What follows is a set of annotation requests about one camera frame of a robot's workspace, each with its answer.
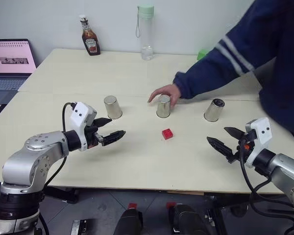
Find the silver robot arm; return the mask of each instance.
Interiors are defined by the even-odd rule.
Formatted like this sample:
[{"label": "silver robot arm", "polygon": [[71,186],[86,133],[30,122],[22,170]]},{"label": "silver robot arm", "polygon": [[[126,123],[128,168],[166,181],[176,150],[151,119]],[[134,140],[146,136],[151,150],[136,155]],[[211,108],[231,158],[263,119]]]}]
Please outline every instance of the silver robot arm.
[{"label": "silver robot arm", "polygon": [[111,119],[95,119],[96,111],[82,102],[73,103],[72,107],[73,130],[35,135],[4,164],[0,189],[0,235],[40,234],[36,228],[39,203],[44,198],[43,189],[50,167],[68,156],[70,151],[85,151],[99,143],[106,146],[125,134],[125,131],[117,131],[106,137],[100,136],[98,128]]},{"label": "silver robot arm", "polygon": [[[272,138],[269,119],[263,117],[253,120],[245,128],[246,133],[234,127],[225,127],[225,130],[238,139],[239,144],[242,140],[246,141],[243,154],[245,164],[254,167],[261,175],[271,177],[273,184],[285,193],[294,206],[294,159],[268,150]],[[229,163],[240,160],[239,151],[233,154],[220,140],[212,137],[207,137],[207,140],[214,149],[226,156]]]},{"label": "silver robot arm", "polygon": [[267,169],[273,184],[284,192],[294,205],[294,159],[281,153],[277,154]]}]

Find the laptop screen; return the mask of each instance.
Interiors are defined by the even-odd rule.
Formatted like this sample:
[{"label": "laptop screen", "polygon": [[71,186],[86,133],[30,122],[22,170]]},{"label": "laptop screen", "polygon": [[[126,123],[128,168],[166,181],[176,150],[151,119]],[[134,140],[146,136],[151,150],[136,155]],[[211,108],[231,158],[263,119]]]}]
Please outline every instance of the laptop screen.
[{"label": "laptop screen", "polygon": [[0,73],[33,73],[36,65],[26,39],[0,39]]}]

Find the black cable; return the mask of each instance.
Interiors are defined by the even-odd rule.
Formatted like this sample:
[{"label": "black cable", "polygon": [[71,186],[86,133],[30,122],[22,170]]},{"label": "black cable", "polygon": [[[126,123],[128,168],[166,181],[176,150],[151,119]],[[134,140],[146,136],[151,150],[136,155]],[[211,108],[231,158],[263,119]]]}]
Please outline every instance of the black cable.
[{"label": "black cable", "polygon": [[286,211],[286,210],[268,209],[268,212],[278,213],[278,214],[291,214],[291,215],[294,215],[294,211]]},{"label": "black cable", "polygon": [[256,186],[256,188],[254,188],[250,181],[249,181],[249,178],[247,176],[247,173],[246,173],[246,169],[245,169],[245,162],[244,162],[244,147],[245,147],[245,144],[246,144],[246,140],[241,140],[241,144],[240,144],[240,165],[241,165],[241,169],[242,169],[242,172],[243,172],[243,176],[244,176],[244,179],[251,191],[251,194],[249,196],[249,203],[250,203],[250,206],[252,207],[252,209],[257,213],[257,214],[260,214],[262,216],[265,216],[265,217],[270,217],[270,218],[284,218],[284,219],[289,219],[291,221],[294,222],[294,218],[293,217],[290,217],[290,216],[287,216],[287,215],[279,215],[279,214],[270,214],[270,213],[265,213],[265,212],[262,212],[260,210],[258,210],[255,206],[254,206],[254,203],[253,203],[253,196],[254,195],[257,195],[259,197],[261,197],[260,195],[258,195],[257,193],[257,190],[259,190],[261,187],[269,184],[271,182],[271,177],[269,176],[269,178],[262,182],[261,184],[259,184],[258,186]]},{"label": "black cable", "polygon": [[[65,103],[62,109],[62,127],[63,127],[63,132],[65,132],[65,109],[68,105],[71,105],[70,102]],[[62,169],[62,167],[64,166],[65,162],[67,160],[67,157],[63,158],[63,161],[61,163],[61,165],[59,166],[59,168],[57,169],[57,171],[48,179],[48,181],[45,183],[45,187],[47,187],[47,185],[54,179],[54,177],[60,172],[60,170]]]},{"label": "black cable", "polygon": [[[245,170],[245,162],[244,162],[244,147],[245,147],[245,144],[246,144],[246,140],[244,140],[244,139],[241,140],[241,144],[240,144],[240,164],[241,164],[241,169],[242,169],[242,172],[243,172],[244,179],[245,179],[250,191],[253,191],[253,186],[251,185],[251,183],[250,183],[250,181],[248,179],[246,170]],[[263,197],[263,196],[261,196],[261,195],[259,195],[257,193],[255,195],[257,197],[261,198],[263,201],[272,202],[272,203],[278,203],[278,204],[286,205],[286,206],[289,206],[289,207],[293,208],[293,205],[291,203],[276,200],[276,199],[266,198],[266,197]]]},{"label": "black cable", "polygon": [[260,215],[262,215],[262,216],[270,217],[270,218],[288,219],[288,220],[293,221],[293,223],[294,223],[294,218],[293,218],[293,217],[290,217],[290,216],[287,216],[287,215],[283,215],[283,214],[271,214],[271,213],[265,213],[265,212],[262,212],[262,211],[258,210],[258,209],[255,207],[254,202],[253,202],[253,196],[254,196],[255,194],[257,194],[257,191],[258,191],[261,187],[263,187],[263,186],[269,184],[270,182],[271,182],[271,177],[269,177],[266,181],[264,181],[264,182],[262,182],[261,184],[257,185],[257,186],[253,189],[253,191],[251,192],[251,194],[250,194],[250,196],[249,196],[249,203],[250,203],[250,206],[253,208],[253,210],[254,210],[257,214],[260,214]]},{"label": "black cable", "polygon": [[65,109],[70,104],[71,104],[70,102],[65,103],[64,106],[63,106],[63,109],[62,109],[62,126],[63,126],[63,131],[66,131],[65,130]]},{"label": "black cable", "polygon": [[46,222],[45,222],[43,216],[41,215],[41,213],[39,213],[39,219],[40,219],[41,224],[42,224],[43,227],[44,227],[45,234],[46,234],[46,235],[49,235],[49,229],[48,229],[48,226],[47,226],[47,224],[46,224]]},{"label": "black cable", "polygon": [[288,228],[285,232],[284,235],[288,235],[290,232],[292,232],[294,230],[294,226]]}]

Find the bottle cap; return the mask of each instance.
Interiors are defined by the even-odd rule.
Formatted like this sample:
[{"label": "bottle cap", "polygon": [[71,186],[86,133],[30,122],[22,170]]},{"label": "bottle cap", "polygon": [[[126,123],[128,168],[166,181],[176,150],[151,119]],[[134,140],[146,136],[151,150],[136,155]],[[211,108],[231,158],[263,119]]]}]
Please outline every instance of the bottle cap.
[{"label": "bottle cap", "polygon": [[87,20],[85,15],[79,15],[79,17],[80,17],[80,21],[86,21]]},{"label": "bottle cap", "polygon": [[153,10],[154,10],[153,5],[141,4],[141,5],[138,5],[137,7],[138,7],[139,17],[145,18],[145,19],[150,19],[153,17]]}]

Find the bottle label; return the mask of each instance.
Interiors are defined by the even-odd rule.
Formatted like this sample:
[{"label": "bottle label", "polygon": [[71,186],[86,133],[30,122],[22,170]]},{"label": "bottle label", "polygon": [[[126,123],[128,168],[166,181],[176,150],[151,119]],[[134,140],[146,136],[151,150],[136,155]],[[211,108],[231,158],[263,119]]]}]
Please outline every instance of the bottle label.
[{"label": "bottle label", "polygon": [[89,27],[89,25],[87,23],[82,23],[82,28],[83,28],[83,30],[90,29],[90,27]]},{"label": "bottle label", "polygon": [[97,45],[96,45],[95,39],[92,39],[92,38],[86,39],[85,43],[86,43],[88,50],[90,52],[97,52]]}]

